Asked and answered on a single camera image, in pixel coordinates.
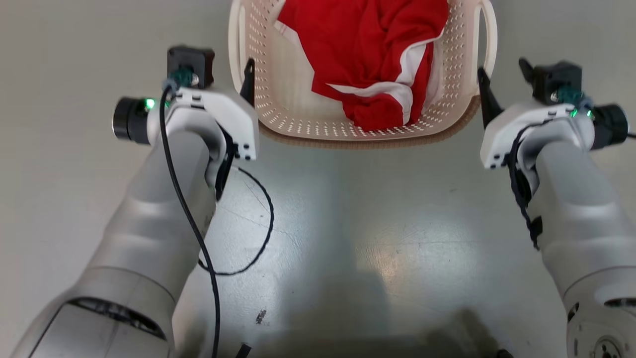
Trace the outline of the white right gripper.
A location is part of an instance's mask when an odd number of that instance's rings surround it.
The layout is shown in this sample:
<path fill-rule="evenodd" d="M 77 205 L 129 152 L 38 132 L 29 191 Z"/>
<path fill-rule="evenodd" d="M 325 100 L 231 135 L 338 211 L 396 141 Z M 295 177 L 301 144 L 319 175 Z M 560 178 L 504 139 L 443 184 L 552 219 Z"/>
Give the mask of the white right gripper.
<path fill-rule="evenodd" d="M 535 156 L 544 145 L 558 140 L 591 149 L 595 138 L 593 122 L 572 104 L 545 106 L 521 102 L 504 111 L 491 91 L 490 77 L 484 67 L 477 71 L 477 84 L 485 129 L 480 150 L 484 168 L 503 166 L 504 156 L 511 154 L 516 141 L 524 156 Z"/>

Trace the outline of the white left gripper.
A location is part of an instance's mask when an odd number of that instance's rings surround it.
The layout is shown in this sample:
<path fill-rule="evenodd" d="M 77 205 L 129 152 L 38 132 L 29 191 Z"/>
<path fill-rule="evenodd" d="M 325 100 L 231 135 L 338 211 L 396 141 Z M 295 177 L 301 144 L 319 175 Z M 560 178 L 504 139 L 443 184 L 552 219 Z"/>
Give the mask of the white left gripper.
<path fill-rule="evenodd" d="M 202 138 L 212 161 L 227 149 L 240 159 L 256 160 L 259 129 L 255 107 L 256 64 L 247 60 L 240 95 L 227 89 L 181 88 L 169 110 L 169 134 L 193 132 Z"/>

